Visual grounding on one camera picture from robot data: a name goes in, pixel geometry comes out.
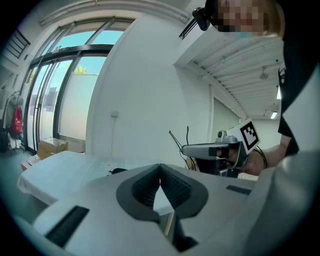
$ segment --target black rubber pad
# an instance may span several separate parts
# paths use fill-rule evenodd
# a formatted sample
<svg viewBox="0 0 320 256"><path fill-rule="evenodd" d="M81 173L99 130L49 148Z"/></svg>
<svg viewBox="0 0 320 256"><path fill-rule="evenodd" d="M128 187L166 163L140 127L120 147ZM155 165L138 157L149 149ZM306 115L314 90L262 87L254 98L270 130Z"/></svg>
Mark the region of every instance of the black rubber pad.
<svg viewBox="0 0 320 256"><path fill-rule="evenodd" d="M57 246L63 247L88 212L87 208L75 206L45 237Z"/></svg>
<svg viewBox="0 0 320 256"><path fill-rule="evenodd" d="M251 192L251 189L249 188L245 188L245 187L240 187L240 186L234 186L234 185L229 185L226 187L227 190L231 190L240 194L244 194L244 195L249 195Z"/></svg>

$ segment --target hand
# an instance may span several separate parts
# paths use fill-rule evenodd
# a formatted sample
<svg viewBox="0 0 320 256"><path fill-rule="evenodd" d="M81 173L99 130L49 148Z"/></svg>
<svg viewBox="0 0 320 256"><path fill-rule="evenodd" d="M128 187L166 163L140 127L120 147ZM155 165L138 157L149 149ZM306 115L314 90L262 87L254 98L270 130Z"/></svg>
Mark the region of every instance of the hand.
<svg viewBox="0 0 320 256"><path fill-rule="evenodd" d="M221 155L221 151L217 151L217 156L219 157ZM237 160L238 151L235 149L229 150L229 156L228 160L231 163L234 163ZM248 160L246 161L244 167L240 170L241 173L246 173L250 175L258 176L261 171L265 168L264 159L263 157L253 150L249 156Z"/></svg>

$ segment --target ceiling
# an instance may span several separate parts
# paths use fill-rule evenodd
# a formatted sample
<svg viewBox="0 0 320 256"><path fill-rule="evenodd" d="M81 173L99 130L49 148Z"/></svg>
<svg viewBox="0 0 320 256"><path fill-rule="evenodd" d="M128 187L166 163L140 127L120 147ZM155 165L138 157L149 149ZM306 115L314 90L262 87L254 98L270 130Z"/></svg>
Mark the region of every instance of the ceiling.
<svg viewBox="0 0 320 256"><path fill-rule="evenodd" d="M278 69L284 60L278 37L223 36L192 61L218 80L249 118L270 119L273 111L280 111ZM266 79L260 78L262 72Z"/></svg>
<svg viewBox="0 0 320 256"><path fill-rule="evenodd" d="M149 0L130 0L132 3L143 3L143 2L149 2L152 3L152 1ZM79 0L42 0L40 1L34 8L34 10L37 12L38 16L40 18L43 18L47 15L49 15L50 13L60 9L60 8L64 8L70 4L75 4L75 3L79 3ZM86 3L91 3L91 2L95 2L95 0L83 0L82 2L86 2ZM108 0L96 0L96 4L102 5L103 2L108 2ZM198 5L203 5L205 0L155 0L153 2L159 2L159 3L163 3L169 6L172 6L174 8L177 8L181 11L185 11L185 10L189 10L190 8L194 9L194 6L198 6Z"/></svg>

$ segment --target white cloth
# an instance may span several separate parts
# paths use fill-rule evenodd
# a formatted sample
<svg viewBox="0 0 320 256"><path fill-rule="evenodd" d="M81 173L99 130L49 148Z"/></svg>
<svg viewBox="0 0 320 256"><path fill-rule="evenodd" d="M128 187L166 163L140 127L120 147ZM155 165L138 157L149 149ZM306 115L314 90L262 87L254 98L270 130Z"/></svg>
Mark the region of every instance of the white cloth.
<svg viewBox="0 0 320 256"><path fill-rule="evenodd" d="M110 175L115 168L134 169L160 163L158 160L96 157L64 151L52 155L25 170L17 187L47 205L80 190L90 181ZM161 188L155 196L154 210L160 215L173 212Z"/></svg>

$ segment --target glass door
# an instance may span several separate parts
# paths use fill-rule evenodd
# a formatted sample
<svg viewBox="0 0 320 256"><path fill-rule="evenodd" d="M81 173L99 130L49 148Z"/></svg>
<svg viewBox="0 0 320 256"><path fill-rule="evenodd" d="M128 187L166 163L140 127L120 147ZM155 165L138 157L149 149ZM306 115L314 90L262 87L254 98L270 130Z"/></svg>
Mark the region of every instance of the glass door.
<svg viewBox="0 0 320 256"><path fill-rule="evenodd" d="M37 108L39 103L39 93L43 87L44 81L48 76L48 71L52 67L52 64L42 65L40 71L36 77L33 85L30 102L28 106L28 115L26 120L26 131L27 131L27 146L36 151L36 119L37 119Z"/></svg>
<svg viewBox="0 0 320 256"><path fill-rule="evenodd" d="M72 60L52 60L40 66L32 89L26 120L27 146L37 152L40 140L53 136L57 95Z"/></svg>
<svg viewBox="0 0 320 256"><path fill-rule="evenodd" d="M72 60L57 62L53 67L46 88L43 90L41 110L39 112L38 141L53 136L54 113L61 84L65 78Z"/></svg>
<svg viewBox="0 0 320 256"><path fill-rule="evenodd" d="M91 96L105 60L105 56L83 56L70 76L59 113L60 136L86 140Z"/></svg>

